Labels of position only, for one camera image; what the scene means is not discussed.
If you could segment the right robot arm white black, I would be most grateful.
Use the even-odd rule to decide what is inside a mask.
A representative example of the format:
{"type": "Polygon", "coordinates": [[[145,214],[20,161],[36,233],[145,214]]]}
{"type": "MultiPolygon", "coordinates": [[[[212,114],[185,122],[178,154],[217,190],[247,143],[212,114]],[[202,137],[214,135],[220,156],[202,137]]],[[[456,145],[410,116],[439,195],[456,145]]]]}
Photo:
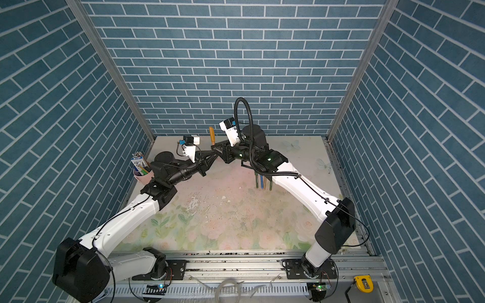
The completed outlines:
{"type": "Polygon", "coordinates": [[[254,137],[250,137],[250,127],[245,127],[246,134],[240,135],[236,126],[220,123],[227,140],[217,142],[213,127],[209,128],[211,149],[226,163],[240,160],[244,166],[255,171],[292,194],[301,202],[321,226],[316,231],[315,243],[303,255],[301,266],[311,279],[323,273],[323,264],[345,246],[345,242],[356,230],[359,221],[355,214],[355,205],[348,199],[338,199],[320,189],[308,178],[299,173],[287,157],[269,148],[264,132],[254,126],[254,137]]]}

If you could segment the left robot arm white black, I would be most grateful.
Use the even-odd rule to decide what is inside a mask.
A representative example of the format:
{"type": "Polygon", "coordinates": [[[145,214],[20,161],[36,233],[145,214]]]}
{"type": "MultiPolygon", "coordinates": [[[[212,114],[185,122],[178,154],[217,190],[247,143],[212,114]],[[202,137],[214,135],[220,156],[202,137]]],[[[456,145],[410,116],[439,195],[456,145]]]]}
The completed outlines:
{"type": "Polygon", "coordinates": [[[176,184],[197,173],[205,175],[217,159],[215,151],[200,151],[194,160],[179,160],[161,152],[151,163],[153,178],[140,194],[101,226],[79,239],[66,238],[54,258],[53,284],[78,302],[92,302],[108,286],[135,276],[165,280],[172,271],[166,255],[152,247],[112,258],[114,249],[139,225],[166,207],[177,193],[176,184]]]}

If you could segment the pink pen holder cup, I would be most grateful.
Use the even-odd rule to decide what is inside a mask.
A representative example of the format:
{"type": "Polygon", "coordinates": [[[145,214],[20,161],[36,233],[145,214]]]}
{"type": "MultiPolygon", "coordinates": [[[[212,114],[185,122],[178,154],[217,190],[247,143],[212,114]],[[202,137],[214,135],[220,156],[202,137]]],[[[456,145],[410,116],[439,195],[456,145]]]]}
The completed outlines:
{"type": "Polygon", "coordinates": [[[133,169],[133,176],[138,182],[147,185],[154,177],[154,172],[149,167],[144,167],[141,170],[135,167],[133,169]]]}

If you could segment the box in pen cup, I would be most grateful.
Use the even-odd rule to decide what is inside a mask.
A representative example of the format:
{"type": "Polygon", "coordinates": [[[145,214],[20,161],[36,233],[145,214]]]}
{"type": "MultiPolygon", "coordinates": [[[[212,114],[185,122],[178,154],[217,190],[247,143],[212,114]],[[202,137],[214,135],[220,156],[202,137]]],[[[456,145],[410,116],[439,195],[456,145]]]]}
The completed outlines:
{"type": "Polygon", "coordinates": [[[147,175],[150,172],[150,167],[141,152],[135,152],[132,155],[131,163],[139,176],[147,175]]]}

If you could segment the yellow tape measure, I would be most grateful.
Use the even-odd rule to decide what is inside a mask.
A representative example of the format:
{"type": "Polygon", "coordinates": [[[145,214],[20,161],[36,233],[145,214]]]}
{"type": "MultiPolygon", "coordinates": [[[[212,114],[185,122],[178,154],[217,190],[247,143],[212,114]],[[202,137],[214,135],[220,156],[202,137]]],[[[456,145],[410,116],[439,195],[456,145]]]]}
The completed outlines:
{"type": "Polygon", "coordinates": [[[370,294],[374,290],[373,281],[370,275],[359,275],[354,278],[357,289],[365,294],[370,294]]]}

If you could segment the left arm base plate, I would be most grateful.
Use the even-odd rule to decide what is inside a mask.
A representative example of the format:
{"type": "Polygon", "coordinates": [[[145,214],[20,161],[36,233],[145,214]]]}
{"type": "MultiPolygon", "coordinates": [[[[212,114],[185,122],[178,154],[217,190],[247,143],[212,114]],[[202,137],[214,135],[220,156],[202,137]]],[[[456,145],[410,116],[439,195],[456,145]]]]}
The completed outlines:
{"type": "Polygon", "coordinates": [[[135,281],[182,280],[186,271],[186,260],[165,260],[156,262],[154,268],[147,274],[132,277],[135,281]]]}

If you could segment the aluminium rail frame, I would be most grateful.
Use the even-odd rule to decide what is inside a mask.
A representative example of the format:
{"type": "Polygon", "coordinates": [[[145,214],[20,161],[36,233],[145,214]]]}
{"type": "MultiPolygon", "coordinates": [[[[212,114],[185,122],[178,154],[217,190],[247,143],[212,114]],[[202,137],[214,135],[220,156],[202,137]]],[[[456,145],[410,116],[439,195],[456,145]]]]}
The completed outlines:
{"type": "Polygon", "coordinates": [[[317,301],[334,290],[347,290],[359,276],[370,276],[383,302],[400,302],[390,272],[380,256],[357,253],[333,255],[314,274],[304,271],[302,259],[290,253],[200,253],[168,256],[170,277],[125,278],[108,286],[95,299],[136,296],[150,302],[168,299],[222,299],[233,296],[305,295],[317,301]]]}

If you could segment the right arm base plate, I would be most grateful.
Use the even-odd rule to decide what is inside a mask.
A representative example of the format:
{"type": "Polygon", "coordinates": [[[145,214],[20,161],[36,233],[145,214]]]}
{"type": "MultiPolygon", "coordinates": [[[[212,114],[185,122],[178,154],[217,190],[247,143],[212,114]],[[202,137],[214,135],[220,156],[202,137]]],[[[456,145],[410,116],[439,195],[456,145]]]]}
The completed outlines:
{"type": "Polygon", "coordinates": [[[331,259],[327,259],[319,267],[313,266],[305,257],[301,259],[283,259],[281,265],[287,279],[336,279],[337,267],[331,259]]]}

